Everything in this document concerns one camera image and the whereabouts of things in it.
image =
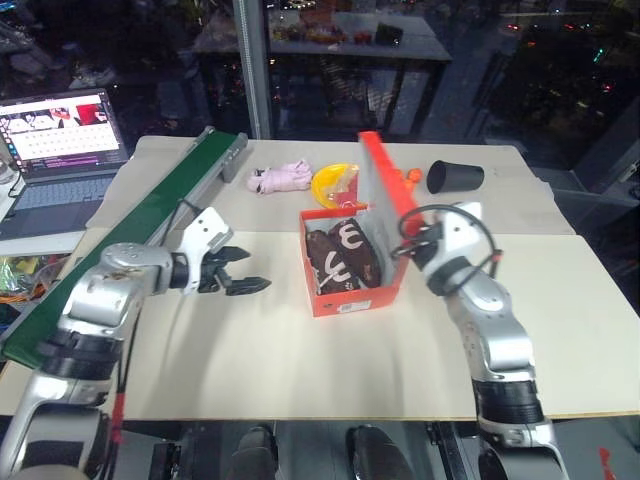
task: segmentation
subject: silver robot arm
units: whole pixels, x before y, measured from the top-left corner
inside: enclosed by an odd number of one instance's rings
[[[111,391],[114,367],[127,371],[127,347],[144,300],[169,288],[188,295],[222,286],[227,295],[243,295],[269,285],[260,277],[231,280],[224,272],[227,262],[249,256],[224,246],[232,235],[208,208],[185,229],[174,253],[132,243],[102,252],[73,288],[56,332],[39,347],[43,364],[31,375],[0,448],[0,480],[29,471],[36,475],[29,478],[53,478],[56,469],[64,470],[60,465],[76,469],[60,478],[75,478],[78,470],[98,473],[122,420],[111,425],[98,407]]]
[[[482,232],[492,249],[483,264],[497,265],[501,254],[479,222],[480,204],[418,210],[437,212],[435,221],[408,236],[404,225],[418,212],[407,214],[400,231],[409,242],[396,254],[412,257],[431,291],[444,298],[462,337],[481,434],[481,477],[568,480],[538,399],[531,339],[513,315],[507,290],[467,259]]]

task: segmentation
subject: brown wrapper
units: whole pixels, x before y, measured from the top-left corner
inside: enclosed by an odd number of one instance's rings
[[[343,220],[329,230],[329,239],[342,258],[369,288],[379,287],[382,271],[375,250],[355,219]]]
[[[316,272],[320,295],[358,290],[358,279],[336,245],[321,230],[307,232],[307,256]]]

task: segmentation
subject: laptop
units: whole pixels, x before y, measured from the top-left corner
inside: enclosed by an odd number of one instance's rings
[[[102,89],[1,101],[0,135],[25,181],[0,241],[84,230],[127,161]]]

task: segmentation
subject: laptop screen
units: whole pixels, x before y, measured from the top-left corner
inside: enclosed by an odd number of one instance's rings
[[[0,134],[25,178],[114,171],[127,160],[104,90],[3,101]]]

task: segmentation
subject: person's foot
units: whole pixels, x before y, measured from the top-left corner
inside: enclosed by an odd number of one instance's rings
[[[377,427],[362,425],[347,432],[347,453],[358,480],[414,480],[407,459]]]
[[[273,480],[277,470],[276,439],[267,425],[257,425],[240,439],[226,480]]]

